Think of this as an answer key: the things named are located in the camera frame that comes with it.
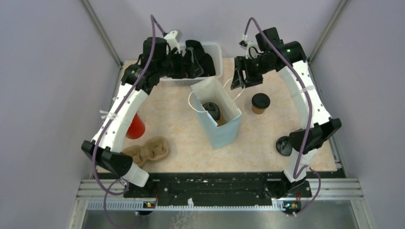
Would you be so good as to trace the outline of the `black coffee cup lid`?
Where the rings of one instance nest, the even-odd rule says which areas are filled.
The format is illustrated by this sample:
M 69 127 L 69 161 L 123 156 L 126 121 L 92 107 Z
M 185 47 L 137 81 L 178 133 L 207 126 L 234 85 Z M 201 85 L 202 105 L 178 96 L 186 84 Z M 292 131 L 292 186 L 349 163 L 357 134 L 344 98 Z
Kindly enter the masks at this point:
M 264 93 L 257 93 L 251 99 L 252 106 L 257 109 L 267 109 L 270 106 L 271 100 Z

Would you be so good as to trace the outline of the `brown paper coffee cup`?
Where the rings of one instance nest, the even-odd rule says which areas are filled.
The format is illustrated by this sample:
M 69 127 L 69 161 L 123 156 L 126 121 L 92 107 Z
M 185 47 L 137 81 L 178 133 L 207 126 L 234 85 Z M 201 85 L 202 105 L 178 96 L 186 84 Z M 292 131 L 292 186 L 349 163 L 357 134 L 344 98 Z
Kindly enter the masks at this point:
M 256 114 L 256 115 L 261 115 L 261 114 L 263 114 L 264 112 L 265 112 L 265 108 L 264 109 L 261 109 L 261 108 L 257 108 L 257 107 L 254 107 L 254 106 L 252 106 L 252 112 L 254 113 L 254 114 Z

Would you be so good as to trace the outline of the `light blue paper bag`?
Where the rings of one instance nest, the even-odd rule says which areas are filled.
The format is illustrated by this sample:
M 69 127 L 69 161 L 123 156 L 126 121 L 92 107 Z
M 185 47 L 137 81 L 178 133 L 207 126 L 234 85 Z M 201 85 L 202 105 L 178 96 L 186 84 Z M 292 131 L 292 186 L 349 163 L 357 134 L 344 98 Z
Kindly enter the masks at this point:
M 194 110 L 212 148 L 217 150 L 234 142 L 242 119 L 241 109 L 235 102 L 245 89 L 237 96 L 231 97 L 225 85 L 216 77 L 209 77 L 191 85 L 191 90 L 187 99 L 188 105 Z M 218 106 L 218 120 L 203 107 L 206 103 Z

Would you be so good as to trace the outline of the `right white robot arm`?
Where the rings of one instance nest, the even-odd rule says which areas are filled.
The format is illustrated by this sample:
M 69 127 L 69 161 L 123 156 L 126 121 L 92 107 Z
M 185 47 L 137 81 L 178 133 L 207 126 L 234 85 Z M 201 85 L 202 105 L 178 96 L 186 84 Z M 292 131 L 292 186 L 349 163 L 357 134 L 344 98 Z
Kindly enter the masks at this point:
M 234 59 L 234 76 L 230 88 L 248 88 L 263 83 L 263 75 L 276 71 L 286 84 L 301 119 L 301 128 L 285 138 L 291 148 L 290 160 L 280 181 L 271 190 L 294 196 L 307 178 L 306 170 L 324 142 L 341 128 L 323 105 L 309 72 L 307 57 L 297 41 L 284 43 L 275 27 L 249 41 L 243 34 L 240 46 L 244 56 Z

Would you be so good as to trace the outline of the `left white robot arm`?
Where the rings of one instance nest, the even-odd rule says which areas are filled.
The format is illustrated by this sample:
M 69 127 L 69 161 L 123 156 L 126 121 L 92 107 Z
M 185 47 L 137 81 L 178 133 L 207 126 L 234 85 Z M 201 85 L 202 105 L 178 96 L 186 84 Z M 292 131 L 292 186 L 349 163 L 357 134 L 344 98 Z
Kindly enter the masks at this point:
M 187 40 L 185 44 L 182 51 L 176 39 L 148 37 L 138 62 L 125 69 L 118 97 L 101 128 L 81 146 L 95 165 L 135 185 L 141 197 L 151 195 L 153 184 L 148 181 L 148 172 L 121 152 L 123 140 L 139 107 L 162 77 L 196 78 L 204 74 L 201 61 L 206 53 L 202 44 L 195 40 Z

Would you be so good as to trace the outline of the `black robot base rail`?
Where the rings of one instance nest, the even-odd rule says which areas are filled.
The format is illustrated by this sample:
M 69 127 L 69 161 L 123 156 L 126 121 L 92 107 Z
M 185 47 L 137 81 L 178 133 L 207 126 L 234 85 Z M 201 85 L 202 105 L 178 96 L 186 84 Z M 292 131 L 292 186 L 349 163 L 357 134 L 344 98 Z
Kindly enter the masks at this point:
M 125 198 L 152 198 L 159 207 L 270 206 L 273 198 L 311 198 L 319 182 L 310 187 L 310 172 L 304 182 L 287 184 L 282 172 L 150 173 L 145 187 L 131 184 Z

